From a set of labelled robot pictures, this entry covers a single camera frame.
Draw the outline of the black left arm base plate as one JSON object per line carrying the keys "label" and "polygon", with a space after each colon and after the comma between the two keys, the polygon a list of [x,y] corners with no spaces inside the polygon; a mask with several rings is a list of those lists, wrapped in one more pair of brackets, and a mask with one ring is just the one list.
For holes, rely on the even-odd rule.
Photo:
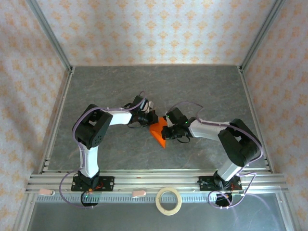
{"label": "black left arm base plate", "polygon": [[114,180],[112,176],[96,176],[92,179],[82,179],[74,176],[71,185],[73,192],[112,192],[114,189]]}

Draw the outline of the aluminium table side rail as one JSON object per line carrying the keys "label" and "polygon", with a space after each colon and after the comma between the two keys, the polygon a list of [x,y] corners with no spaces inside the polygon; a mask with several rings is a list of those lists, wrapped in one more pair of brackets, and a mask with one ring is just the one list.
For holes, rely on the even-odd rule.
{"label": "aluminium table side rail", "polygon": [[75,66],[71,67],[69,71],[64,72],[64,78],[61,83],[54,107],[51,111],[51,119],[48,123],[46,134],[44,137],[42,149],[41,149],[41,160],[37,170],[38,174],[42,174],[44,171],[45,162],[50,160],[54,143],[56,140],[59,124],[61,121],[62,111],[64,108],[65,99],[68,93],[71,78],[75,71]]}
{"label": "aluminium table side rail", "polygon": [[246,81],[245,76],[244,76],[244,71],[240,66],[237,66],[237,69],[238,69],[238,72],[239,72],[239,75],[240,75],[240,78],[241,78],[241,81],[242,81],[242,84],[243,84],[243,87],[244,87],[244,91],[245,91],[245,94],[246,94],[246,97],[247,97],[247,100],[248,100],[249,108],[250,108],[252,118],[253,118],[253,122],[254,122],[254,125],[255,125],[255,128],[256,128],[256,132],[257,132],[257,137],[262,144],[264,162],[267,166],[267,170],[270,171],[271,173],[274,173],[272,163],[271,163],[271,157],[269,155],[268,147],[266,145],[265,139],[263,137],[263,133],[261,131],[260,123],[259,123],[258,116],[257,116],[257,113],[256,113],[256,107],[253,103],[253,97],[252,97],[252,94],[249,91],[248,84],[247,84],[247,81]]}

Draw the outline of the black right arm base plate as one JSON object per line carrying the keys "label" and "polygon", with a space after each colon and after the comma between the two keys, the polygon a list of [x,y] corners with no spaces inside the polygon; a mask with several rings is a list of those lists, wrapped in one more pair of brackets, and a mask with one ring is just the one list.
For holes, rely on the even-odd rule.
{"label": "black right arm base plate", "polygon": [[243,189],[241,180],[237,176],[234,176],[229,181],[224,181],[214,176],[200,176],[197,183],[200,191],[241,191]]}

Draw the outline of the aluminium mounting rail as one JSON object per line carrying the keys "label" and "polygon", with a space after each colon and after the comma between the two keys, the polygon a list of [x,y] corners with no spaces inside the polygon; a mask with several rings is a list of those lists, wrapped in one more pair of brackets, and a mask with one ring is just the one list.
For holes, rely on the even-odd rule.
{"label": "aluminium mounting rail", "polygon": [[[287,192],[288,186],[283,174],[257,171],[249,193],[278,193]],[[164,187],[172,187],[180,193],[200,191],[197,184],[200,176],[212,176],[214,172],[201,169],[180,170],[106,170],[101,171],[102,176],[115,178],[115,193],[128,193],[134,190],[146,190],[156,193]],[[32,174],[26,186],[27,193],[38,193],[40,189],[59,191],[59,184],[66,172],[46,171],[42,174]]]}

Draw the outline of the orange paper sheet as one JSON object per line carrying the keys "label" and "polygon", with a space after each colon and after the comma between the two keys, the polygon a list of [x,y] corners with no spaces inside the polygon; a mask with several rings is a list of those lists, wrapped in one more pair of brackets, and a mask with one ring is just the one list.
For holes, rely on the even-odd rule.
{"label": "orange paper sheet", "polygon": [[166,140],[162,138],[162,130],[163,127],[167,126],[167,122],[163,117],[158,118],[158,123],[150,125],[150,133],[157,140],[160,146],[165,149],[166,148]]}

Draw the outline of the aluminium frame post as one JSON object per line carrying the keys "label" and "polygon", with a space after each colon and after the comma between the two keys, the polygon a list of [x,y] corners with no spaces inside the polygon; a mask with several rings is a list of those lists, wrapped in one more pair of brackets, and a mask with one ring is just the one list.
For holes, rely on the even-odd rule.
{"label": "aluminium frame post", "polygon": [[58,55],[61,63],[64,65],[68,72],[71,72],[73,66],[70,64],[64,50],[62,49],[60,42],[58,41],[56,35],[54,34],[46,16],[44,15],[41,7],[37,0],[26,0],[27,4],[29,5],[32,13],[36,17],[38,23],[40,24],[42,30],[44,31],[45,35],[47,36],[49,42],[51,43],[53,49],[55,50],[56,54]]}
{"label": "aluminium frame post", "polygon": [[271,25],[274,23],[274,20],[278,16],[282,6],[286,0],[275,0],[274,4],[269,11],[268,15],[265,18],[264,23],[262,24],[260,30],[258,31],[252,45],[250,46],[242,64],[238,66],[240,73],[244,73],[245,70],[249,67],[250,62],[252,61],[254,55],[256,54],[259,46],[261,45],[263,39],[267,35]]}

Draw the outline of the beige tape roll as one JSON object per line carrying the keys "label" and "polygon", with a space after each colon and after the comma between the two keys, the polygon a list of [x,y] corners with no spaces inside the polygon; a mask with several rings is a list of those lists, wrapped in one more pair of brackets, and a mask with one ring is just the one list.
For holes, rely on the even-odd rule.
{"label": "beige tape roll", "polygon": [[[176,206],[172,209],[172,210],[166,210],[165,208],[162,207],[161,205],[161,196],[166,193],[166,192],[170,192],[170,193],[173,193],[175,196],[176,196],[176,200],[177,200],[177,204]],[[172,188],[172,187],[164,187],[162,189],[160,189],[156,195],[156,198],[155,198],[155,205],[156,205],[156,208],[158,209],[158,211],[160,213],[162,213],[163,215],[165,216],[172,216],[176,213],[179,212],[179,210],[181,209],[181,206],[182,206],[182,197],[180,195],[180,193],[178,192],[178,190],[176,190],[175,188]]]}

